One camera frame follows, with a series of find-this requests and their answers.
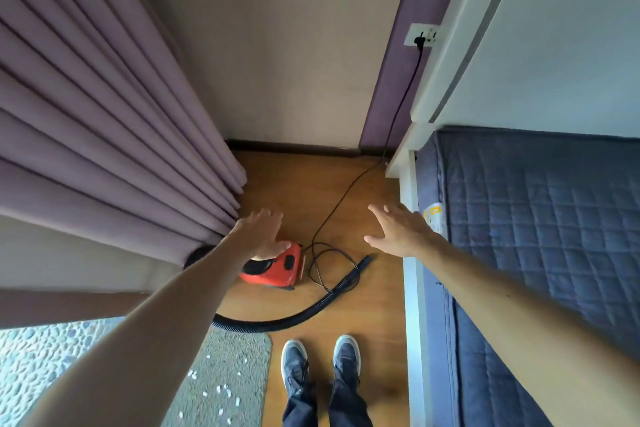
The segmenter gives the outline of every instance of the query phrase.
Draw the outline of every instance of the dark jeans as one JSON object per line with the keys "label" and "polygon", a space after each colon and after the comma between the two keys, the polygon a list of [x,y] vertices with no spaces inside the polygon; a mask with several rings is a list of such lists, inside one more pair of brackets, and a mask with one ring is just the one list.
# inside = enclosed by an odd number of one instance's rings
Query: dark jeans
{"label": "dark jeans", "polygon": [[[331,427],[372,427],[365,401],[337,378],[329,401],[329,423]],[[282,416],[282,425],[317,427],[317,404],[312,392],[302,392],[289,399]]]}

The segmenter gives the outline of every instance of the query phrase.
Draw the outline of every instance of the sneaker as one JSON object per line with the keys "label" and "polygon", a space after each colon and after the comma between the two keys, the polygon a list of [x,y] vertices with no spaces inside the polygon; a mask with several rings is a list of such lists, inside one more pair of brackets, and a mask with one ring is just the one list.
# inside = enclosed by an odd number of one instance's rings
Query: sneaker
{"label": "sneaker", "polygon": [[282,349],[280,371],[289,398],[311,388],[307,351],[297,339],[291,339],[285,343]]}
{"label": "sneaker", "polygon": [[360,349],[358,343],[347,334],[343,334],[335,342],[333,349],[333,368],[336,380],[343,381],[356,391],[360,382]]}

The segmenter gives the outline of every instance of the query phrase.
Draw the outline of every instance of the wall outlet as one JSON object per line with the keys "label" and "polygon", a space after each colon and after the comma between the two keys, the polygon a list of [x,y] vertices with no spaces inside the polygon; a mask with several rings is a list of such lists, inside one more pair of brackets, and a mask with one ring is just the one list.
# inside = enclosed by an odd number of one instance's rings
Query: wall outlet
{"label": "wall outlet", "polygon": [[436,26],[435,24],[418,24],[413,23],[411,27],[409,27],[409,32],[406,33],[406,38],[404,39],[405,46],[415,46],[415,38],[422,34],[427,40],[424,42],[425,47],[432,47],[433,43],[436,41],[436,34],[440,31],[440,26]]}

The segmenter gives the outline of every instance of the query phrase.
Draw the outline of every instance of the mattress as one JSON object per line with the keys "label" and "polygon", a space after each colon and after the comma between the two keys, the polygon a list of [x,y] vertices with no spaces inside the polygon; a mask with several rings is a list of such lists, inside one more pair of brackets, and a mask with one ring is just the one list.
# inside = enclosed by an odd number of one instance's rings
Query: mattress
{"label": "mattress", "polygon": [[[416,173],[453,245],[640,357],[640,141],[451,127]],[[433,424],[550,426],[437,278],[424,287]]]}

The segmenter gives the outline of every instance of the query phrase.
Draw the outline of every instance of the vacuum hose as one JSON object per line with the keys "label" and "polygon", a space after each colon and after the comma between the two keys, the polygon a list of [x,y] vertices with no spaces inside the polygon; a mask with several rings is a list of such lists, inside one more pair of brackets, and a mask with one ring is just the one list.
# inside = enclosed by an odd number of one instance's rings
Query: vacuum hose
{"label": "vacuum hose", "polygon": [[[184,268],[186,269],[190,265],[193,265],[195,262],[199,261],[207,253],[213,250],[213,248],[213,245],[204,245],[196,249],[187,258],[187,261],[184,264]],[[365,268],[367,268],[367,266],[369,266],[372,259],[372,255],[367,255],[366,257],[364,257],[360,261],[360,263],[358,263],[358,267],[344,276],[342,280],[340,280],[338,285],[333,287],[322,299],[320,299],[312,306],[309,306],[306,309],[301,310],[297,314],[294,314],[293,316],[289,316],[288,318],[273,319],[271,321],[240,321],[238,319],[226,318],[225,316],[216,314],[213,317],[212,324],[217,328],[234,333],[273,333],[276,331],[282,331],[284,329],[292,328],[293,326],[298,326],[308,319],[313,318],[318,312],[335,301],[338,296],[340,296],[340,294],[348,291],[358,279],[358,275]]]}

